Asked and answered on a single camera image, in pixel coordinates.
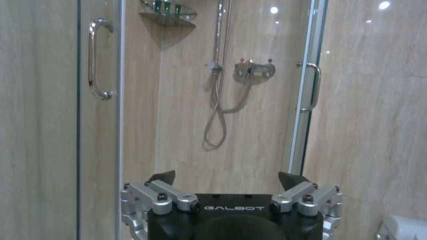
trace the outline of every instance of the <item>shower mixer valve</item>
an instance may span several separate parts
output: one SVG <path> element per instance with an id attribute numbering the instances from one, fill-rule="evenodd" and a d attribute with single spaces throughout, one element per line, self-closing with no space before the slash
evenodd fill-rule
<path id="1" fill-rule="evenodd" d="M 334 240 L 343 216 L 338 186 L 279 173 L 278 194 L 195 194 L 175 171 L 124 185 L 122 221 L 135 240 Z"/>
<path id="2" fill-rule="evenodd" d="M 255 77 L 272 78 L 276 73 L 276 67 L 272 64 L 274 60 L 268 59 L 267 64 L 255 63 L 252 59 L 246 61 L 244 58 L 234 66 L 234 72 L 238 76 L 244 77 L 250 73 Z"/>

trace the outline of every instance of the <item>glass panel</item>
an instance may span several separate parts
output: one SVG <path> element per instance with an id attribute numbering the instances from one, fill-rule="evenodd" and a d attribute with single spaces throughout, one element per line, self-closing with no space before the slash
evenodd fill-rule
<path id="1" fill-rule="evenodd" d="M 271 59 L 275 74 L 254 78 L 243 107 L 224 114 L 227 136 L 216 149 L 207 149 L 203 139 L 212 112 L 210 66 L 219 1 L 182 3 L 196 12 L 195 28 L 163 28 L 139 16 L 138 3 L 127 2 L 126 84 L 131 87 L 124 89 L 123 179 L 144 181 L 155 172 L 176 170 L 175 185 L 186 191 L 276 193 L 278 172 L 289 171 L 302 78 L 297 63 L 305 58 L 311 1 L 234 1 L 227 57 L 219 61 L 223 109 L 238 106 L 246 95 L 248 85 L 235 71 L 242 59 L 259 65 Z M 219 59 L 226 31 L 227 14 Z M 222 134 L 216 115 L 207 137 L 218 142 Z"/>
<path id="2" fill-rule="evenodd" d="M 0 239 L 78 237 L 78 0 L 0 1 Z"/>
<path id="3" fill-rule="evenodd" d="M 118 234 L 119 154 L 119 1 L 83 0 L 80 12 L 80 238 L 112 240 Z M 112 32 L 100 27 L 96 36 L 94 79 L 107 100 L 96 98 L 88 84 L 88 27 L 104 18 Z"/>
<path id="4" fill-rule="evenodd" d="M 327 14 L 327 0 L 317 0 L 315 1 L 315 9 L 314 9 L 314 18 L 313 18 L 313 32 L 310 35 L 310 47 L 309 47 L 309 56 L 307 62 L 315 63 L 321 68 L 319 60 L 321 60 L 321 48 L 322 48 L 322 40 L 323 40 L 323 28 L 325 28 L 325 18 Z M 306 71 L 306 81 L 305 81 L 305 89 L 303 89 L 303 98 L 302 98 L 302 106 L 307 108 L 311 105 L 314 95 L 315 95 L 315 82 L 318 81 L 317 71 L 313 67 L 307 68 Z M 310 119 L 311 112 L 305 112 L 299 115 L 299 123 L 298 123 L 298 134 L 297 134 L 297 144 L 295 144 L 295 152 L 294 152 L 294 164 L 291 168 L 291 173 L 301 174 L 305 166 L 305 154 L 306 154 L 306 145 L 307 145 L 307 137 L 309 137 L 309 127 L 310 127 Z"/>

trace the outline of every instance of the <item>chrome handle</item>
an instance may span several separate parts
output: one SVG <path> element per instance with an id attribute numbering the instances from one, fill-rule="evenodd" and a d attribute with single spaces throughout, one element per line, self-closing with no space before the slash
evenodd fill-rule
<path id="1" fill-rule="evenodd" d="M 96 36 L 100 27 L 106 27 L 114 32 L 114 23 L 104 18 L 98 18 L 88 25 L 88 86 L 94 96 L 100 100 L 108 100 L 112 97 L 111 91 L 102 91 L 98 88 L 96 81 Z"/>
<path id="2" fill-rule="evenodd" d="M 297 63 L 297 65 L 301 67 L 303 65 L 303 62 L 299 61 Z M 314 108 L 317 107 L 317 105 L 318 105 L 321 82 L 322 82 L 322 70 L 318 67 L 318 65 L 314 64 L 314 63 L 307 63 L 307 66 L 315 69 L 318 80 L 315 81 L 315 85 L 314 85 L 314 96 L 313 96 L 313 101 L 311 101 L 310 107 L 302 108 L 301 109 L 302 113 L 311 112 L 314 110 Z"/>

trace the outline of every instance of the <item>metal bracket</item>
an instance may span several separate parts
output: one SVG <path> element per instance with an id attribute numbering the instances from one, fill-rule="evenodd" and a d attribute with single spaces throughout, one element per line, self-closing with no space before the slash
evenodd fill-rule
<path id="1" fill-rule="evenodd" d="M 309 181 L 302 182 L 289 191 L 271 196 L 270 208 L 276 213 L 287 213 L 293 210 L 294 204 L 307 194 L 317 190 L 317 185 Z"/>
<path id="2" fill-rule="evenodd" d="M 128 225 L 135 240 L 148 239 L 148 212 L 166 215 L 178 209 L 195 212 L 200 209 L 199 199 L 194 193 L 179 191 L 162 180 L 147 183 L 126 184 L 120 192 L 122 221 Z"/>
<path id="3" fill-rule="evenodd" d="M 172 198 L 179 210 L 186 212 L 196 212 L 200 209 L 199 199 L 196 194 L 182 192 L 172 185 L 160 180 L 155 180 L 150 184 L 150 188 L 158 193 L 167 193 Z"/>

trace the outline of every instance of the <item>beige marble wall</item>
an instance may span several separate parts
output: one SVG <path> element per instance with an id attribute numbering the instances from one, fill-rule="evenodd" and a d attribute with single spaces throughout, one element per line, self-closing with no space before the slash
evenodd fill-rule
<path id="1" fill-rule="evenodd" d="M 242 111 L 226 115 L 228 134 L 223 146 L 206 151 L 203 131 L 211 113 L 212 84 L 206 64 L 212 62 L 218 1 L 184 2 L 198 12 L 196 28 L 184 37 L 164 30 L 163 41 L 168 44 L 163 43 L 162 48 L 155 171 L 176 169 L 176 186 L 192 192 L 276 192 L 284 146 L 293 137 L 287 126 L 295 117 L 290 109 L 299 85 L 294 83 L 301 80 L 295 63 L 303 58 L 305 4 L 299 0 L 234 1 L 224 108 L 242 97 L 243 86 L 232 77 L 240 58 L 263 64 L 271 58 L 276 75 L 252 86 Z M 279 8 L 278 15 L 271 14 L 272 6 Z M 220 132 L 216 119 L 210 134 L 214 140 Z"/>
<path id="2" fill-rule="evenodd" d="M 0 1 L 2 240 L 76 239 L 76 17 Z"/>
<path id="3" fill-rule="evenodd" d="M 427 2 L 329 3 L 305 174 L 341 185 L 342 238 L 369 240 L 387 214 L 427 220 Z"/>

